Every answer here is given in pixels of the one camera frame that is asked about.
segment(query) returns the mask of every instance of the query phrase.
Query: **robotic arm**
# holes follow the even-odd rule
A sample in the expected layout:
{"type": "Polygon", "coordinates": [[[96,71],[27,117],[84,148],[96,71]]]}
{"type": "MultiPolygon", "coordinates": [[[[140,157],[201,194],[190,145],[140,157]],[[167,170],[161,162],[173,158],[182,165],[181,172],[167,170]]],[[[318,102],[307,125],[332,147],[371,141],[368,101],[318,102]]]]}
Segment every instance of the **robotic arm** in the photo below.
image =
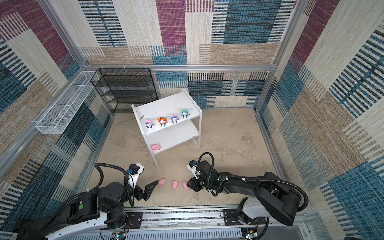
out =
{"type": "Polygon", "coordinates": [[[139,175],[144,171],[139,163],[131,164],[128,170],[105,163],[95,163],[94,167],[100,173],[100,181],[96,187],[69,198],[51,215],[37,220],[20,219],[15,229],[18,232],[17,240],[59,240],[92,229],[124,227],[128,219],[123,203],[129,201],[133,207],[133,197],[137,200],[148,200],[158,183],[157,180],[146,185],[144,191],[137,186],[139,175]],[[124,183],[113,182],[100,187],[104,179],[100,167],[123,172],[124,183]]]}
{"type": "Polygon", "coordinates": [[[249,224],[256,217],[272,216],[282,224],[292,226],[296,212],[304,210],[308,205],[308,197],[301,188],[271,172],[258,177],[243,177],[229,172],[218,173],[214,169],[213,155],[209,152],[203,153],[198,162],[190,161],[187,168],[194,175],[187,186],[195,192],[206,188],[214,197],[221,192],[256,197],[257,200],[244,198],[238,206],[237,217],[244,224],[249,224]],[[211,156],[212,165],[207,161],[200,162],[206,154],[211,156]],[[300,194],[304,198],[301,206],[300,194]]]}

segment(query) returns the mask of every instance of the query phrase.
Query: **shelf top tier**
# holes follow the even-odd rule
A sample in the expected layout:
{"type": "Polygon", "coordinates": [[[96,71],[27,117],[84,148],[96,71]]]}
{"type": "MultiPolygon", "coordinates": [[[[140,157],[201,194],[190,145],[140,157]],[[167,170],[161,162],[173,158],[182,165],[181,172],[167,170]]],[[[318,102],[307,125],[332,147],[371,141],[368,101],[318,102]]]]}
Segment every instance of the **shelf top tier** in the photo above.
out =
{"type": "Polygon", "coordinates": [[[168,129],[169,127],[178,125],[183,121],[191,120],[200,116],[201,112],[199,106],[185,89],[183,89],[181,93],[177,93],[169,97],[135,107],[135,110],[137,113],[138,121],[140,121],[141,128],[144,130],[146,135],[168,129]],[[186,119],[181,116],[182,109],[188,110],[189,116],[186,119]],[[179,118],[177,123],[172,123],[170,119],[170,116],[173,114],[176,114],[179,118]],[[160,117],[167,118],[168,123],[165,125],[165,127],[160,126],[160,123],[157,120],[160,117]],[[146,119],[152,120],[152,123],[154,124],[152,129],[148,129],[145,126],[146,119]]]}

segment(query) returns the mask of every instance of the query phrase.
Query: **shelf bottom tier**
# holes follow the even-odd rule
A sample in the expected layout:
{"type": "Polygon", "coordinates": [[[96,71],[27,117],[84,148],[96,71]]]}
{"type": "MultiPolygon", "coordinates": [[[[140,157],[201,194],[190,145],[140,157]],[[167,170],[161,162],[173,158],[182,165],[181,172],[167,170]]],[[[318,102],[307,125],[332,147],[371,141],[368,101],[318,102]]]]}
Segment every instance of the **shelf bottom tier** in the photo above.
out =
{"type": "Polygon", "coordinates": [[[192,121],[184,121],[173,127],[164,129],[164,131],[157,131],[151,135],[147,135],[149,145],[159,144],[160,150],[150,150],[155,155],[168,150],[176,145],[198,137],[199,131],[192,121]]]}

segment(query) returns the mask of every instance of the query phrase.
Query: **figurine with pink hat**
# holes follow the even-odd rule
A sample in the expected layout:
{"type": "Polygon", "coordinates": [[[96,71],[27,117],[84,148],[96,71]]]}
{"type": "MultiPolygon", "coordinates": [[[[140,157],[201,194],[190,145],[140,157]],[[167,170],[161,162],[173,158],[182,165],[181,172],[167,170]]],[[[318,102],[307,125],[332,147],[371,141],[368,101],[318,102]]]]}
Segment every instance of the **figurine with pink hat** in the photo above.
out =
{"type": "Polygon", "coordinates": [[[149,129],[151,129],[152,128],[152,126],[153,126],[153,124],[152,124],[152,120],[151,119],[146,119],[145,120],[145,126],[147,127],[147,128],[149,128],[149,129]]]}
{"type": "Polygon", "coordinates": [[[179,118],[177,117],[176,114],[173,114],[173,115],[170,116],[170,119],[171,119],[172,123],[177,123],[179,118]]]}

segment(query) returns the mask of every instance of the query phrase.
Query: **two-tier white shelf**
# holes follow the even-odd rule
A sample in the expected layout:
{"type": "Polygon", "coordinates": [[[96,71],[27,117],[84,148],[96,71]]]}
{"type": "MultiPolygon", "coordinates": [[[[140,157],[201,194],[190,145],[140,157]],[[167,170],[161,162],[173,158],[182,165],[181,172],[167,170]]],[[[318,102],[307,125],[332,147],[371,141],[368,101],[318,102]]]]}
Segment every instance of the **two-tier white shelf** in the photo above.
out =
{"type": "Polygon", "coordinates": [[[135,107],[132,104],[132,109],[141,134],[143,135],[156,167],[159,167],[156,160],[156,154],[181,143],[192,139],[196,144],[196,147],[200,149],[202,111],[185,88],[183,88],[181,93],[177,93],[138,107],[135,107]],[[182,109],[188,110],[189,116],[186,119],[181,116],[182,109]],[[174,124],[170,119],[170,116],[173,114],[177,114],[177,117],[179,118],[177,123],[174,124]],[[160,117],[167,118],[168,123],[165,127],[160,126],[160,123],[157,121],[160,117]],[[200,117],[199,130],[197,130],[191,121],[193,118],[197,117],[200,117]],[[154,124],[152,129],[148,129],[145,126],[146,119],[152,120],[152,123],[154,124]],[[199,143],[196,142],[196,137],[199,137],[199,143]],[[159,144],[160,150],[152,150],[152,144],[159,144]]]}

